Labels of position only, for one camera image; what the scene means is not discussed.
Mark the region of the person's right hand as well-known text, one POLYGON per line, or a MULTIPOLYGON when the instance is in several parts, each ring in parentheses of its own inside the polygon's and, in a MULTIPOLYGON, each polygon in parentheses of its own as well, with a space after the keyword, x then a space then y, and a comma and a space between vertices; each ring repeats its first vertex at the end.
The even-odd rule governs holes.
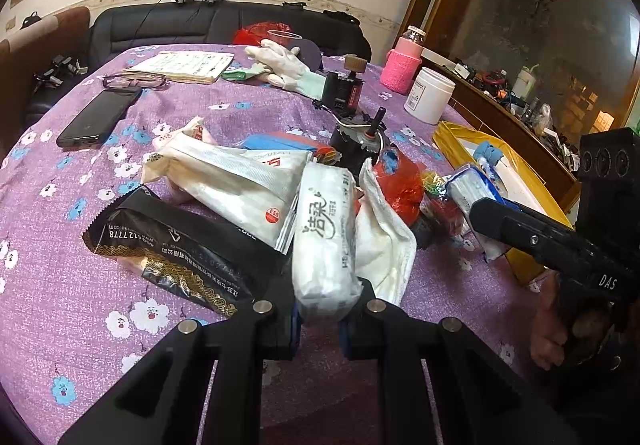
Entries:
POLYGON ((536 314, 530 335, 530 355, 544 370, 564 361, 567 332, 558 315, 558 274, 549 273, 540 285, 536 314))

